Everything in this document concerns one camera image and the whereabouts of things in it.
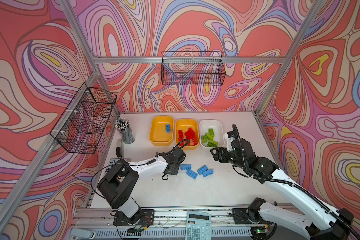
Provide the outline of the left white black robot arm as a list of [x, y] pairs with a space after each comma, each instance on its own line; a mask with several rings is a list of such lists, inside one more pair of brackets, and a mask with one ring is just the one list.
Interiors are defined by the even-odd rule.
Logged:
[[157, 174], [162, 177], [176, 176], [186, 158], [183, 148], [189, 143], [187, 139], [182, 140], [169, 152], [157, 152], [154, 158], [140, 162], [118, 160], [107, 166], [109, 170], [99, 180], [97, 190], [112, 209], [119, 210], [129, 219], [137, 217], [141, 214], [141, 208], [131, 197], [137, 182]]

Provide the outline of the blue lego brick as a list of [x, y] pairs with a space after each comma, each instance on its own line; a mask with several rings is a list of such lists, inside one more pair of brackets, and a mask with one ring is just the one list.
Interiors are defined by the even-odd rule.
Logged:
[[190, 164], [181, 164], [181, 170], [182, 171], [188, 171], [192, 168]]
[[198, 177], [198, 173], [192, 171], [192, 170], [187, 170], [186, 175], [189, 176], [190, 178], [196, 180]]
[[214, 174], [214, 170], [213, 169], [208, 169], [207, 171], [204, 171], [202, 173], [203, 177], [208, 177]]
[[169, 124], [165, 125], [166, 133], [171, 133], [171, 126]]
[[206, 165], [201, 166], [199, 169], [197, 169], [197, 173], [199, 175], [202, 175], [204, 172], [206, 172], [209, 168]]

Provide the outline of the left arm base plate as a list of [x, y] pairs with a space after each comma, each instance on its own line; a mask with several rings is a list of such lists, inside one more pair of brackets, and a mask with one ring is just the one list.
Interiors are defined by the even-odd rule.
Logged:
[[114, 218], [114, 226], [143, 226], [149, 227], [154, 223], [154, 209], [139, 209], [132, 217], [128, 218], [119, 210], [110, 213]]

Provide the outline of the green lego brick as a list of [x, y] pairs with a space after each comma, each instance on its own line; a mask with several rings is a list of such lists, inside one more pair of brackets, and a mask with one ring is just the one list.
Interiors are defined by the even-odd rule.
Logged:
[[208, 140], [213, 140], [214, 137], [212, 135], [210, 135], [209, 133], [206, 133], [206, 137]]
[[208, 133], [214, 137], [215, 136], [215, 133], [214, 133], [214, 130], [213, 129], [208, 129]]
[[202, 140], [202, 143], [207, 143], [208, 142], [208, 137], [203, 135], [203, 136], [201, 136], [201, 140]]
[[217, 143], [217, 142], [215, 142], [214, 140], [209, 140], [209, 143], [214, 144], [216, 147], [218, 146], [218, 143]]
[[207, 144], [207, 147], [209, 147], [209, 148], [215, 148], [216, 146], [215, 146], [214, 144], [212, 144], [212, 143], [208, 143], [208, 144]]

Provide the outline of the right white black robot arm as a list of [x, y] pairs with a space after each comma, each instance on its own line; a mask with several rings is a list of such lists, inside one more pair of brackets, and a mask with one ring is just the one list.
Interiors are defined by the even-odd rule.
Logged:
[[236, 125], [226, 134], [226, 148], [212, 148], [216, 162], [241, 169], [240, 176], [251, 178], [278, 192], [292, 203], [300, 214], [277, 207], [264, 199], [255, 198], [245, 213], [235, 217], [258, 224], [271, 222], [300, 234], [308, 240], [346, 240], [360, 235], [352, 227], [354, 215], [347, 209], [337, 209], [317, 198], [292, 180], [277, 164], [258, 157], [250, 142], [240, 137]]

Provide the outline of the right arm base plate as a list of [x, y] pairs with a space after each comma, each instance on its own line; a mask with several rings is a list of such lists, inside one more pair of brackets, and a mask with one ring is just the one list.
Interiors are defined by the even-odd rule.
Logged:
[[229, 213], [234, 218], [235, 224], [272, 225], [272, 222], [265, 221], [258, 211], [248, 208], [234, 208]]

